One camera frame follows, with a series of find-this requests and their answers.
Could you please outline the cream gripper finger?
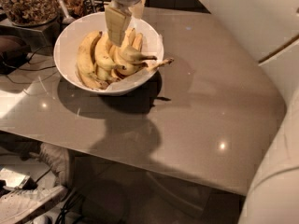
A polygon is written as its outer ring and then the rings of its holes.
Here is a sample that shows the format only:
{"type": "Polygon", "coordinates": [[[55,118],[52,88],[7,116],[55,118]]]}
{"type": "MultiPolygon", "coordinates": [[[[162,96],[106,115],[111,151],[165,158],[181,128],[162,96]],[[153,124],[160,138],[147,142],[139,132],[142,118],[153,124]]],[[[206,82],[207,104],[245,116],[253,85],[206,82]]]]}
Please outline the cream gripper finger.
{"type": "Polygon", "coordinates": [[[146,0],[131,0],[131,5],[129,6],[129,11],[131,15],[136,19],[141,19],[144,12],[146,0]]]}
{"type": "Polygon", "coordinates": [[[127,7],[110,4],[105,8],[105,17],[108,37],[114,45],[120,47],[131,22],[132,13],[127,7]]]}

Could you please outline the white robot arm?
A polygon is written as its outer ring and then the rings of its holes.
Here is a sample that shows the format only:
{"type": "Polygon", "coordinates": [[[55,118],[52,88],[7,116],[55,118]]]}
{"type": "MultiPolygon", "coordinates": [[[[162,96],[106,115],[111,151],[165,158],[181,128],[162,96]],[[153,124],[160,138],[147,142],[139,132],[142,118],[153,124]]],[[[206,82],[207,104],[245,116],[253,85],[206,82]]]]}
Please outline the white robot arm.
{"type": "Polygon", "coordinates": [[[103,151],[243,194],[240,224],[299,224],[298,0],[199,0],[203,20],[164,18],[166,44],[191,72],[166,78],[159,148],[109,132],[103,151]]]}

